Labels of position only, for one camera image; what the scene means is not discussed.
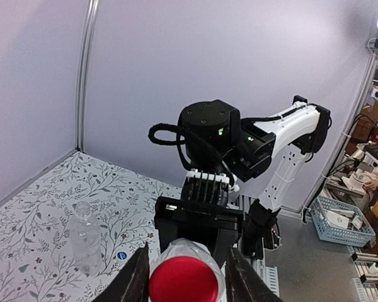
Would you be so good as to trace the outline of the white blue bottle cap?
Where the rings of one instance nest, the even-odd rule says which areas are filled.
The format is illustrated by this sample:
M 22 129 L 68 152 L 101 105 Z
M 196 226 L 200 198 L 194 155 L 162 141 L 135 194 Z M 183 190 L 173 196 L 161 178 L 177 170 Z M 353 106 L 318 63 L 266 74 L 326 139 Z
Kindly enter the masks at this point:
M 128 255 L 125 253 L 125 252 L 118 252 L 117 253 L 117 259 L 122 261 L 122 260 L 126 260 L 128 257 Z

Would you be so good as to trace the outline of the red cap water bottle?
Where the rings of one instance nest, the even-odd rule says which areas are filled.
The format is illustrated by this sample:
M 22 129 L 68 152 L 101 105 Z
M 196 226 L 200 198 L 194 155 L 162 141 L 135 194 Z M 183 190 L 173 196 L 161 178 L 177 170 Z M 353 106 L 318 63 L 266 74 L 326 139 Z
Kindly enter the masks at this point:
M 224 291 L 224 274 L 200 243 L 173 240 L 151 265 L 151 301 L 214 302 L 221 300 Z

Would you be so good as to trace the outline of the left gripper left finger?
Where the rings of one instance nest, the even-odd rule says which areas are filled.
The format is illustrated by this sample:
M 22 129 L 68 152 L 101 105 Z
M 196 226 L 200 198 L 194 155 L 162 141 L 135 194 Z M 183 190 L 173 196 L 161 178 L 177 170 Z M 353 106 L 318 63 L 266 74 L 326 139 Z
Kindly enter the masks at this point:
M 149 301 L 149 273 L 149 246 L 145 243 L 93 302 Z

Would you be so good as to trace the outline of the clear plastic bottle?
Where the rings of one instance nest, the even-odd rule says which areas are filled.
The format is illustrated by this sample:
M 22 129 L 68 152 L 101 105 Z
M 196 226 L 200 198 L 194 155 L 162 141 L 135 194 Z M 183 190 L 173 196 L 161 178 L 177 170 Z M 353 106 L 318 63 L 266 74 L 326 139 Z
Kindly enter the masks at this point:
M 101 230 L 88 202 L 76 203 L 70 231 L 76 267 L 87 277 L 96 276 L 101 266 Z

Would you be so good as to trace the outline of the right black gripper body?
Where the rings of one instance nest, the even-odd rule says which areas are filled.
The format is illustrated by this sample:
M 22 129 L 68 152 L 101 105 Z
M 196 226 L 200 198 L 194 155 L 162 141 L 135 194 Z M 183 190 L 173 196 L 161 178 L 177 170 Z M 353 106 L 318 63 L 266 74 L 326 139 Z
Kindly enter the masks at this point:
M 173 240 L 185 238 L 206 246 L 214 260 L 225 261 L 228 249 L 242 234 L 243 220 L 242 211 L 216 204 L 160 196 L 155 205 L 154 224 L 161 252 Z

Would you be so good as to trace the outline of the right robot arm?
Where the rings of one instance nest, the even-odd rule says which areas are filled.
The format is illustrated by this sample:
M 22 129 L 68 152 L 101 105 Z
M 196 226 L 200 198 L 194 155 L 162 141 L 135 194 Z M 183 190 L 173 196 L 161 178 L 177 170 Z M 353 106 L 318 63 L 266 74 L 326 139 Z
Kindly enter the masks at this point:
M 187 171 L 180 198 L 156 201 L 160 249 L 185 238 L 206 246 L 219 265 L 234 244 L 245 257 L 262 259 L 263 241 L 277 223 L 286 192 L 323 146 L 331 124 L 329 109 L 295 96 L 275 116 L 242 118 L 237 108 L 216 99 L 185 107 L 175 125 L 152 126 L 150 141 L 176 147 Z M 274 175 L 249 209 L 228 208 L 238 182 L 262 175 L 277 155 Z

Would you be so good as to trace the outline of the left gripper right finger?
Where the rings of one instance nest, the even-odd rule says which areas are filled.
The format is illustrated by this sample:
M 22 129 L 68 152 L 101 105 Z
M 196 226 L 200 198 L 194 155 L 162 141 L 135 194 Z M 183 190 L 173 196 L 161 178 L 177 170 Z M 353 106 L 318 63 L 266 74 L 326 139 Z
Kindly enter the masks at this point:
M 234 247 L 227 250 L 225 282 L 228 302 L 280 302 L 280 298 Z

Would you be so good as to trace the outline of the red bottle cap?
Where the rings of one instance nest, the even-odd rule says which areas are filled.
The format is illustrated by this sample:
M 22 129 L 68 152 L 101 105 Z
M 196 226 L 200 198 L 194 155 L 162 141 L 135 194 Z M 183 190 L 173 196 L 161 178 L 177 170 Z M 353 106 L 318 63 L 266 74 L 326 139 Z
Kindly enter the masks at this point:
M 173 257 L 151 274 L 149 297 L 154 302 L 214 302 L 219 297 L 219 284 L 213 270 L 201 260 Z

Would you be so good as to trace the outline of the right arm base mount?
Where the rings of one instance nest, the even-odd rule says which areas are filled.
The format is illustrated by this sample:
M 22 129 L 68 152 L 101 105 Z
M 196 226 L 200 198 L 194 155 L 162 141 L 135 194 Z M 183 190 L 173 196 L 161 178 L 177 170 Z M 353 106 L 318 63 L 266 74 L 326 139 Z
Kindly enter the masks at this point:
M 266 209 L 259 199 L 251 204 L 249 211 L 245 213 L 243 232 L 241 238 L 242 253 L 253 259 L 263 259 L 263 238 L 277 222 L 280 210 Z

